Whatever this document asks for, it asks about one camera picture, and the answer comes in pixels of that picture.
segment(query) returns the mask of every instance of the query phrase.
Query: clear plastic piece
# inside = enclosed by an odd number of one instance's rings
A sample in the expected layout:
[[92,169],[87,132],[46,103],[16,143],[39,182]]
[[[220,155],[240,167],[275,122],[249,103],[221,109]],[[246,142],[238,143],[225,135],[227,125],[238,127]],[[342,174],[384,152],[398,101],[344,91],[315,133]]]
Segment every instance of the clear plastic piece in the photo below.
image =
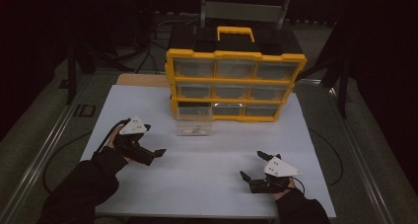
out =
[[176,130],[179,136],[209,136],[212,134],[210,107],[179,107]]

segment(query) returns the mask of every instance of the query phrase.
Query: dark background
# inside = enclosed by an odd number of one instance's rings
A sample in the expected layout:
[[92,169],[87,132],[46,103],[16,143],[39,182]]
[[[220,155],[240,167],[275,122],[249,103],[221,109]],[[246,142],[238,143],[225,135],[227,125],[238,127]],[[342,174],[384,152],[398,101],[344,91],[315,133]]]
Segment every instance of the dark background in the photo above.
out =
[[[0,139],[54,77],[69,40],[114,53],[152,26],[138,13],[199,13],[200,0],[1,0]],[[216,0],[278,4],[282,0]],[[321,58],[344,52],[398,163],[418,190],[418,0],[291,0],[290,23],[334,27]]]

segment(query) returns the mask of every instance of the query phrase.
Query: metal frame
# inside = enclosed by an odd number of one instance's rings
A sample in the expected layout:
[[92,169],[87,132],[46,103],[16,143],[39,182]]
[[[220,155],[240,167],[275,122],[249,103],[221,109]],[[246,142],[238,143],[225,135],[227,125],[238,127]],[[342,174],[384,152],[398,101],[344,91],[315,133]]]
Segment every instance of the metal frame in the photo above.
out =
[[[311,80],[311,79],[301,79],[296,83],[297,85],[308,85],[314,87],[321,87],[320,80]],[[374,178],[372,172],[369,169],[369,165],[366,162],[365,157],[360,149],[359,144],[351,130],[350,125],[348,122],[343,118],[341,115],[339,108],[336,106],[338,103],[338,97],[333,88],[329,89],[328,93],[328,102],[332,107],[332,112],[334,113],[335,117],[337,118],[341,128],[346,135],[348,141],[348,148],[351,152],[351,155],[354,160],[354,164],[359,172],[360,178],[365,186],[365,190],[369,196],[370,202],[379,218],[380,223],[383,224],[391,224],[394,223],[392,214],[390,213],[386,203],[383,199],[383,194],[381,189],[379,188],[378,182]]]
[[50,131],[39,152],[32,160],[31,164],[28,166],[12,196],[9,198],[7,204],[1,211],[0,223],[13,223],[14,218],[16,215],[18,215],[30,192],[32,191],[37,178],[42,173],[47,160],[52,156],[55,146],[57,145],[62,133],[64,132],[64,129],[67,126],[67,123],[75,111],[81,94],[90,84],[92,78],[93,76],[90,75],[83,76],[78,87],[79,93],[76,94],[76,92],[74,92],[74,101],[72,100],[72,104],[66,106],[64,111],[61,113],[59,119],[56,121],[54,127]]
[[272,22],[276,23],[277,29],[281,29],[285,21],[289,3],[290,0],[284,0],[282,6],[272,6],[201,0],[200,27],[205,27],[206,18],[217,18]]

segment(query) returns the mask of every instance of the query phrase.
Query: black sleeve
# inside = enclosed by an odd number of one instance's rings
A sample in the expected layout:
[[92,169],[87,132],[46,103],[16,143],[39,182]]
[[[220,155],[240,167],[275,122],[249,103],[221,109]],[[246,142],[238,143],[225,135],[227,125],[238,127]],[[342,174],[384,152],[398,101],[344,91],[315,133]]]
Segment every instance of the black sleeve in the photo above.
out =
[[293,189],[276,200],[280,224],[325,224],[330,223],[322,205],[316,199],[306,199]]
[[37,224],[94,223],[95,207],[118,189],[116,173],[126,160],[109,147],[77,167],[49,195]]

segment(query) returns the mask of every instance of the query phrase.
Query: organizer drawer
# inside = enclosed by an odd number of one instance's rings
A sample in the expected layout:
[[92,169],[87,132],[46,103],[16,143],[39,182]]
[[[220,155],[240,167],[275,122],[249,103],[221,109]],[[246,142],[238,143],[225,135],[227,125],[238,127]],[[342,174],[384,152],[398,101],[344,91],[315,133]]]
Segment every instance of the organizer drawer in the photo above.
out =
[[250,97],[254,100],[282,100],[287,89],[284,85],[252,85]]
[[217,104],[212,105],[213,115],[241,115],[244,104]]
[[179,98],[210,98],[212,95],[211,83],[177,83],[175,86]]
[[220,78],[251,78],[255,61],[242,59],[218,59],[216,76]]
[[175,76],[213,77],[213,68],[215,65],[215,60],[213,59],[174,58],[173,62]]
[[267,80],[290,80],[298,66],[298,62],[259,62],[255,77]]
[[215,98],[245,99],[248,93],[248,84],[215,84]]
[[176,133],[180,136],[208,136],[212,133],[212,109],[210,104],[178,104]]
[[248,104],[245,115],[247,116],[274,116],[279,109],[276,104]]

